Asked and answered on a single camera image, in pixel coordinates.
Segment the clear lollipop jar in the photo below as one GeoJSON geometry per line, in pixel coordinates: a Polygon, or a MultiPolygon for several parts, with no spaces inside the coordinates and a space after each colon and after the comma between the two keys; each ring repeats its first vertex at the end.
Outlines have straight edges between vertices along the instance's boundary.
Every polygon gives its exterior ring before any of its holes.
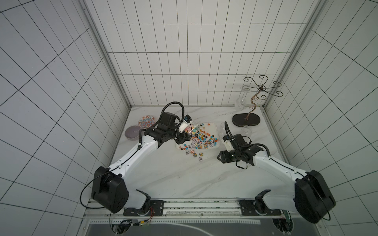
{"type": "Polygon", "coordinates": [[[245,136],[245,137],[251,138],[252,132],[253,132],[253,130],[252,130],[251,126],[244,126],[241,129],[241,135],[245,136]]]}

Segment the jar of pastel candies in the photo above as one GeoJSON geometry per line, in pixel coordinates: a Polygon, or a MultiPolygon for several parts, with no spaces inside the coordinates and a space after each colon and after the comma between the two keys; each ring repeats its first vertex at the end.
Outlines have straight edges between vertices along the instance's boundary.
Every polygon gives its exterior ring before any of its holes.
{"type": "Polygon", "coordinates": [[[200,128],[197,124],[190,123],[187,128],[185,129],[185,132],[188,133],[191,137],[196,136],[199,132],[200,128]]]}

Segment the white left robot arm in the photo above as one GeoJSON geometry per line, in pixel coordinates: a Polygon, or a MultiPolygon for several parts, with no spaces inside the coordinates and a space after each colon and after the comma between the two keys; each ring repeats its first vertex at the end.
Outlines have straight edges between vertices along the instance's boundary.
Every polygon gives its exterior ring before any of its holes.
{"type": "Polygon", "coordinates": [[[162,144],[173,140],[180,145],[189,141],[192,136],[185,129],[191,125],[191,121],[181,102],[173,101],[165,105],[158,120],[148,129],[139,131],[139,141],[129,152],[109,167],[96,169],[91,198],[111,213],[124,208],[146,213],[151,197],[141,190],[128,187],[127,180],[140,162],[162,144]]]}

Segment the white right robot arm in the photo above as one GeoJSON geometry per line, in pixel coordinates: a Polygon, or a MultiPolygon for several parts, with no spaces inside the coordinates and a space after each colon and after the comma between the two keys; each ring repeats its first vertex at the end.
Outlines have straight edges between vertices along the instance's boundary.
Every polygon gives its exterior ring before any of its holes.
{"type": "Polygon", "coordinates": [[[246,143],[241,134],[233,135],[228,123],[224,123],[223,143],[226,150],[217,159],[223,163],[244,162],[258,167],[285,183],[280,189],[267,187],[255,196],[254,209],[259,215],[267,215],[270,210],[285,210],[299,213],[310,223],[322,219],[330,220],[330,211],[336,206],[324,177],[318,171],[307,172],[293,167],[271,155],[269,148],[261,143],[246,143]]]}

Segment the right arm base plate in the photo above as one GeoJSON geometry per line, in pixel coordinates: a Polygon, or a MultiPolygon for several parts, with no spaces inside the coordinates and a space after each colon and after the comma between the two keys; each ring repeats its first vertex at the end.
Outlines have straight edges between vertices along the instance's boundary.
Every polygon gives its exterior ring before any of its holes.
{"type": "Polygon", "coordinates": [[[260,192],[254,200],[240,200],[239,205],[243,216],[280,216],[279,209],[269,209],[263,201],[265,194],[271,190],[267,189],[260,192]]]}

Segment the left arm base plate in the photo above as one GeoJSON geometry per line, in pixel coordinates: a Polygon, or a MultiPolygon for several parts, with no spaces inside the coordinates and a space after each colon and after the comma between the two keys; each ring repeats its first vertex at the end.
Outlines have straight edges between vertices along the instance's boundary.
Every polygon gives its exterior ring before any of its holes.
{"type": "Polygon", "coordinates": [[[136,208],[125,208],[123,216],[139,216],[139,217],[150,217],[152,214],[154,216],[162,216],[164,209],[163,200],[149,200],[140,209],[136,208]]]}

